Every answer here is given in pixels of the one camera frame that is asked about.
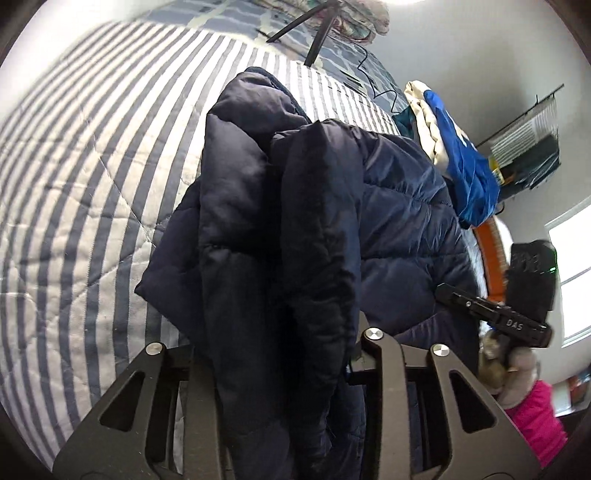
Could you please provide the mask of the pink sleeve forearm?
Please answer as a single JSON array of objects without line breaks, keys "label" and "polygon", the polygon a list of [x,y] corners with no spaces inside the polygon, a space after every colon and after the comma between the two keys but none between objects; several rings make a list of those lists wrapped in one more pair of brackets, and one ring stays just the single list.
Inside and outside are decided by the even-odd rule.
[{"label": "pink sleeve forearm", "polygon": [[568,441],[563,424],[555,416],[552,388],[538,380],[526,398],[506,413],[520,431],[542,468],[547,467]]}]

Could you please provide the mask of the gloved right hand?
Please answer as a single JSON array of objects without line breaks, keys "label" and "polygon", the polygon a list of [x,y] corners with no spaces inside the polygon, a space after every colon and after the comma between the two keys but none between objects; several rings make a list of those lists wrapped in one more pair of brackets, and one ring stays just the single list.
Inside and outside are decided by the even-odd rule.
[{"label": "gloved right hand", "polygon": [[481,337],[478,379],[503,409],[520,405],[539,375],[539,359],[532,348],[515,346],[509,337],[494,330]]}]

